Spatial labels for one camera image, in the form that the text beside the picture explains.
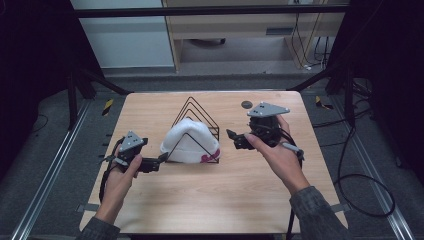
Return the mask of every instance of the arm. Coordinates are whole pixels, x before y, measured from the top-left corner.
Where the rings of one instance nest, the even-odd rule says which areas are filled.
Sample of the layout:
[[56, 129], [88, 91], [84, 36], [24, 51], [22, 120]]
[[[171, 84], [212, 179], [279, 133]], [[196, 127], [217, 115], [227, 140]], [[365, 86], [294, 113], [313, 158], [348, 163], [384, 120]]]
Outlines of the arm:
[[124, 204], [124, 198], [132, 185], [132, 179], [137, 177], [138, 168], [142, 161], [141, 155], [135, 156], [127, 171], [123, 173], [117, 163], [112, 164], [112, 170], [106, 182], [103, 202], [96, 215], [84, 227], [77, 237], [81, 239], [116, 239], [120, 229], [113, 224]]
[[[279, 115], [277, 118], [280, 127], [290, 133], [283, 117]], [[302, 239], [351, 239], [321, 193], [309, 184], [293, 151], [280, 144], [271, 148], [252, 134], [245, 136], [289, 190], [290, 204], [299, 219]]]

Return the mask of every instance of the metal bracket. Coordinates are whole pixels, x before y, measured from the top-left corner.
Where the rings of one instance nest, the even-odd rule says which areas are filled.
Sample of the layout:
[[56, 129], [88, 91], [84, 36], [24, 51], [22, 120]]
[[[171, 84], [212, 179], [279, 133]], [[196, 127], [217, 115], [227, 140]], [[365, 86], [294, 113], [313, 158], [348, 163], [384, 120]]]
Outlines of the metal bracket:
[[286, 107], [280, 107], [276, 105], [272, 105], [266, 102], [261, 102], [258, 106], [256, 106], [251, 111], [247, 112], [247, 116], [249, 117], [270, 117], [279, 114], [289, 113], [290, 109]]
[[92, 203], [87, 203], [86, 205], [78, 205], [77, 208], [75, 209], [75, 212], [84, 212], [84, 211], [90, 211], [90, 212], [97, 212], [97, 209], [99, 209], [99, 205], [98, 204], [92, 204]]
[[347, 211], [352, 210], [352, 207], [349, 204], [339, 203], [339, 204], [336, 204], [336, 205], [333, 205], [333, 206], [330, 206], [330, 207], [331, 207], [331, 210], [333, 210], [334, 213], [336, 213], [336, 212], [347, 212]]
[[123, 152], [130, 148], [135, 148], [142, 144], [144, 144], [143, 139], [137, 136], [137, 134], [135, 134], [133, 131], [129, 131], [127, 136], [124, 139], [124, 142], [122, 142], [122, 145], [119, 151]]

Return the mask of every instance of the finger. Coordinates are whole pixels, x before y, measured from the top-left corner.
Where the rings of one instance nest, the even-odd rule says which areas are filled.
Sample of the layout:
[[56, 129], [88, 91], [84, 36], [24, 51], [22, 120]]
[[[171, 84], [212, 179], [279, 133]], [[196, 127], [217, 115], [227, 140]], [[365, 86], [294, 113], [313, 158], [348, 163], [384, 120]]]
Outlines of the finger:
[[286, 120], [283, 118], [283, 116], [281, 115], [277, 115], [277, 120], [278, 123], [280, 124], [280, 127], [286, 131], [287, 133], [290, 134], [290, 128], [289, 128], [289, 124], [286, 122]]
[[121, 144], [119, 144], [117, 147], [116, 147], [116, 150], [115, 150], [115, 156], [118, 156], [118, 153], [119, 153], [119, 149], [121, 148]]
[[135, 155], [134, 159], [131, 161], [130, 166], [128, 167], [127, 171], [125, 172], [125, 175], [128, 176], [128, 178], [133, 178], [136, 173], [138, 172], [138, 168], [141, 165], [141, 161], [143, 158], [140, 154]]
[[125, 172], [124, 166], [122, 166], [121, 164], [119, 164], [119, 163], [117, 163], [115, 161], [112, 162], [112, 165], [110, 166], [110, 169], [111, 169], [110, 170], [111, 172], [119, 172], [119, 173]]
[[264, 154], [266, 150], [269, 149], [269, 146], [266, 145], [260, 138], [256, 137], [253, 134], [245, 133], [244, 137], [247, 139], [247, 141], [260, 153]]

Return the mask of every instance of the cabinet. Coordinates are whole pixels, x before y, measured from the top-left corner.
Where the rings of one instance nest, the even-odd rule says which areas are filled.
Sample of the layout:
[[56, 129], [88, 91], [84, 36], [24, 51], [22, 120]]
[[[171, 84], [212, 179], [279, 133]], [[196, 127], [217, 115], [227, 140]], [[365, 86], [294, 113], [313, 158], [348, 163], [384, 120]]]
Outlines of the cabinet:
[[[72, 0], [75, 9], [162, 7], [160, 0]], [[174, 68], [165, 19], [158, 17], [81, 18], [81, 25], [105, 74]]]
[[[346, 3], [347, 0], [311, 0], [311, 4]], [[162, 0], [164, 7], [287, 5], [290, 0]], [[220, 39], [247, 37], [281, 37], [285, 40], [298, 67], [305, 64], [305, 55], [315, 37], [335, 37], [344, 13], [245, 14], [166, 17], [176, 69], [179, 69], [184, 39]], [[295, 37], [292, 33], [296, 26]]]

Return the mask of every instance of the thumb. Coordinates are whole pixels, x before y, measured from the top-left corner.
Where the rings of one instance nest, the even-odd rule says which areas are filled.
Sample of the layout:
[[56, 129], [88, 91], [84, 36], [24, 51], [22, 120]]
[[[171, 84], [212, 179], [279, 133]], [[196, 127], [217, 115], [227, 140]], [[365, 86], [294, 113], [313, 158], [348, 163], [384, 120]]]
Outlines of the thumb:
[[133, 178], [136, 173], [138, 172], [138, 168], [141, 165], [142, 157], [140, 154], [137, 154], [134, 159], [131, 161], [130, 166], [128, 167], [127, 171], [125, 172], [126, 175], [129, 175], [131, 178]]
[[253, 134], [245, 133], [244, 137], [247, 139], [247, 141], [259, 152], [263, 154], [263, 151], [265, 149], [269, 148], [268, 145], [266, 145], [260, 138], [256, 137]]

